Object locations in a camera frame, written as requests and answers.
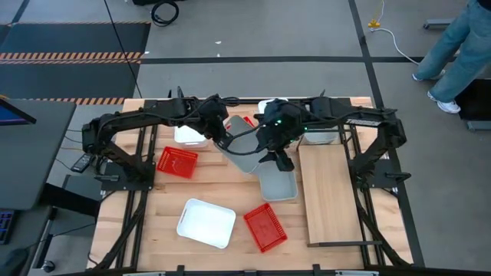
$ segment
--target cart wheel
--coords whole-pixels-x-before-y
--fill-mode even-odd
[[[44,261],[44,264],[41,267],[41,269],[46,273],[52,272],[55,268],[56,268],[56,265],[54,265],[54,262],[52,262],[52,261]]]

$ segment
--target person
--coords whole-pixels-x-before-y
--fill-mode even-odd
[[[453,66],[443,67],[460,48]],[[470,0],[413,74],[423,81],[439,79],[427,96],[447,113],[459,113],[455,97],[491,62],[491,0]]]

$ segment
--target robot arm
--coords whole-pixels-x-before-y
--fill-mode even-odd
[[[122,166],[130,179],[144,181],[154,169],[151,163],[142,162],[140,156],[131,156],[114,144],[111,141],[114,134],[158,124],[169,127],[187,125],[227,150],[228,145],[241,135],[231,136],[226,132],[223,126],[224,119],[229,115],[226,105],[218,95],[205,100],[179,97],[157,101],[154,106],[137,111],[106,114],[84,125],[83,148],[86,153],[106,156]],[[377,139],[365,153],[352,161],[352,166],[358,172],[368,171],[389,148],[399,147],[406,142],[402,123],[394,116],[394,112],[346,106],[336,99],[323,96],[294,103],[274,100],[266,106],[264,114],[255,115],[259,121],[256,127],[258,149],[266,148],[269,152],[261,162],[275,160],[281,171],[292,171],[293,163],[284,151],[291,142],[309,128],[351,124],[378,128]]]
[[[377,139],[365,153],[352,160],[355,170],[365,173],[373,169],[374,163],[388,149],[406,143],[402,123],[395,117],[395,111],[346,106],[329,97],[314,97],[298,103],[277,99],[268,103],[264,114],[255,115],[259,125],[264,126],[259,128],[256,136],[259,146],[268,145],[269,153],[263,161],[275,160],[280,170],[291,171],[293,163],[284,148],[310,128],[325,129],[344,124],[377,127]]]

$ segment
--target gray floor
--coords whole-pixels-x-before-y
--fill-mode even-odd
[[[0,21],[13,18],[20,0],[0,0]],[[131,0],[108,0],[116,21],[148,20],[150,7]],[[400,49],[423,56],[439,31],[421,28],[426,18],[452,18],[465,0],[386,1],[382,27],[397,36]],[[366,26],[378,0],[356,0]],[[152,26],[147,58],[247,56],[361,56],[348,1],[345,0],[189,0],[179,2],[181,14],[168,28]],[[31,0],[21,21],[107,21],[101,0]],[[387,33],[364,28],[372,56],[398,56]],[[398,150],[425,262],[429,267],[491,271],[491,134],[465,130],[457,116],[442,113],[425,96],[431,83],[410,78],[413,64],[375,64],[387,107],[399,109],[408,143]],[[142,65],[138,83],[145,97],[164,97],[180,85],[187,95],[207,96],[370,96],[363,64],[241,63]],[[79,107],[74,124],[118,107]],[[80,139],[76,134],[72,138]],[[67,146],[77,146],[67,142]],[[80,156],[61,151],[67,164]],[[58,181],[67,173],[57,166]],[[68,245],[55,240],[49,252],[56,274],[79,271],[86,263],[89,238]],[[43,275],[33,271],[32,275]]]

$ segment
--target monitor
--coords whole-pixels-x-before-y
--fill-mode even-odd
[[[0,126],[36,123],[36,119],[0,99]]]

